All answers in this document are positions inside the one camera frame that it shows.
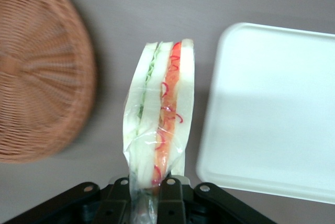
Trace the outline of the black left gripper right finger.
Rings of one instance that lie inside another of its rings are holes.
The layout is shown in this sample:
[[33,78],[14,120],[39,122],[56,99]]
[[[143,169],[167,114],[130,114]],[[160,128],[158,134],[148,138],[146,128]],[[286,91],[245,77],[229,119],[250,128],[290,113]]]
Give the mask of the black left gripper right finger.
[[157,223],[274,223],[213,183],[194,188],[184,176],[161,183]]

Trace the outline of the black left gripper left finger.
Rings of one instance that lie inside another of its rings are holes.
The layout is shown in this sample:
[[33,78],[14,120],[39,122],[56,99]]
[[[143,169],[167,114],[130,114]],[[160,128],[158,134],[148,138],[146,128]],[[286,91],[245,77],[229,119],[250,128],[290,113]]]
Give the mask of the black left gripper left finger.
[[19,214],[6,223],[130,223],[128,179],[101,189],[80,183]]

